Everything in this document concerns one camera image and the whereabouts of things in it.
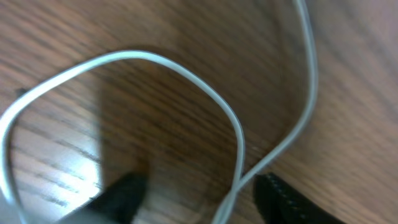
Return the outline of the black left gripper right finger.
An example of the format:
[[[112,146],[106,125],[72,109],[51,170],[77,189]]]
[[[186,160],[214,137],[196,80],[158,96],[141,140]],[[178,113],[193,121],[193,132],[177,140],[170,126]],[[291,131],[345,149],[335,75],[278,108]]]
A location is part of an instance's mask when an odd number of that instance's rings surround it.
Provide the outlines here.
[[[271,172],[255,176],[253,198],[267,224],[344,224]]]

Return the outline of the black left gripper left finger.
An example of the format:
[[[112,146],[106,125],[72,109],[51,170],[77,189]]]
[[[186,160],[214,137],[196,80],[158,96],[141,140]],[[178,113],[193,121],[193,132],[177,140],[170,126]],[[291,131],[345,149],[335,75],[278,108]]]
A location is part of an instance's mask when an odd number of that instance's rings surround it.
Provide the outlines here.
[[[64,224],[130,224],[144,201],[148,178],[130,172],[86,205],[59,220]]]

